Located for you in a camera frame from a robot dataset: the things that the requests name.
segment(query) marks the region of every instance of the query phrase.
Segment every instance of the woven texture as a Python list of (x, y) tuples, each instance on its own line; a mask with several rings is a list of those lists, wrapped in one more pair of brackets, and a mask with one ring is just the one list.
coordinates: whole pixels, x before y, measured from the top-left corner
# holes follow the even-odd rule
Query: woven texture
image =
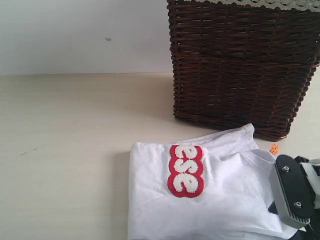
[(175, 117), (285, 138), (320, 62), (320, 14), (167, 2)]

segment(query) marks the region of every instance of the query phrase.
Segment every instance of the red patch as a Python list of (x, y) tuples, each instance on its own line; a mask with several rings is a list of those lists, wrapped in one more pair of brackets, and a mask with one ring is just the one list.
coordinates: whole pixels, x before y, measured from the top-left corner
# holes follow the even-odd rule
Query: red patch
[(171, 175), (167, 185), (174, 196), (195, 198), (203, 192), (204, 179), (201, 177), (204, 172), (203, 154), (200, 146), (173, 145), (170, 148)]

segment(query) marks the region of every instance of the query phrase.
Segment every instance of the white wall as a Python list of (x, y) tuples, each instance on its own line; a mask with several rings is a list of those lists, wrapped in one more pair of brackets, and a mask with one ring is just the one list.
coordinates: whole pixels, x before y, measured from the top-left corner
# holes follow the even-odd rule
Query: white wall
[(166, 6), (0, 0), (0, 75), (171, 72)]

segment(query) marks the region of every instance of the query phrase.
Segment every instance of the white letter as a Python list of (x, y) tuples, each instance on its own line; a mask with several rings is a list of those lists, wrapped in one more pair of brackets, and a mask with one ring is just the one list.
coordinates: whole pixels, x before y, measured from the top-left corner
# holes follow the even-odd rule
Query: white letter
[(178, 173), (185, 173), (187, 170), (189, 170), (189, 173), (194, 174), (198, 170), (198, 165), (193, 160), (187, 160), (184, 162), (183, 159), (179, 158), (174, 163), (174, 170), (176, 170)]
[(183, 152), (188, 159), (194, 159), (198, 154), (197, 149), (191, 145), (179, 145), (175, 148), (175, 155), (180, 159), (184, 158)]
[(183, 190), (181, 183), (184, 184), (188, 193), (195, 193), (199, 185), (196, 177), (189, 173), (180, 173), (173, 179), (173, 186), (177, 192), (182, 192)]

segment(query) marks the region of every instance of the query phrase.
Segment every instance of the screw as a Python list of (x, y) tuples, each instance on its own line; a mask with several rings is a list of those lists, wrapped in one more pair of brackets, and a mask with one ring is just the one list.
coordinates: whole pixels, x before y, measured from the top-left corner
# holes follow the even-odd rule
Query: screw
[(288, 173), (289, 170), (290, 170), (290, 168), (289, 168), (288, 166), (284, 166), (284, 167), (282, 168), (282, 172), (285, 172), (285, 173)]
[(302, 207), (301, 202), (299, 201), (295, 202), (293, 205), (296, 209), (300, 209)]

